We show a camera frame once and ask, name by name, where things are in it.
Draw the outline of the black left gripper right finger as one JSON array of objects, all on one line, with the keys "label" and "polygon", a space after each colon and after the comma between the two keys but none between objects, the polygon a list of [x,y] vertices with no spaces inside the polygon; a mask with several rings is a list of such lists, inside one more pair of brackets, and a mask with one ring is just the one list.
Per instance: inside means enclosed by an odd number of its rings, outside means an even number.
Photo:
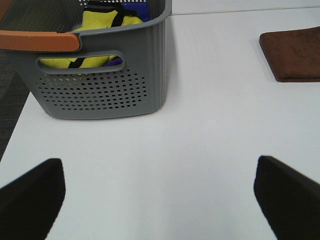
[{"label": "black left gripper right finger", "polygon": [[282,161],[262,155],[253,192],[278,240],[320,238],[320,185]]}]

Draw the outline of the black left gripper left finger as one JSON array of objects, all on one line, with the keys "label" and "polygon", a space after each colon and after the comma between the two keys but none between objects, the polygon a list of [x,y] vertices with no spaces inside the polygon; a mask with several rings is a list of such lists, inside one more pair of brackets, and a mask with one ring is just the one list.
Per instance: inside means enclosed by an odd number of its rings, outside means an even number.
[{"label": "black left gripper left finger", "polygon": [[62,160],[50,158],[0,189],[0,238],[44,240],[66,195]]}]

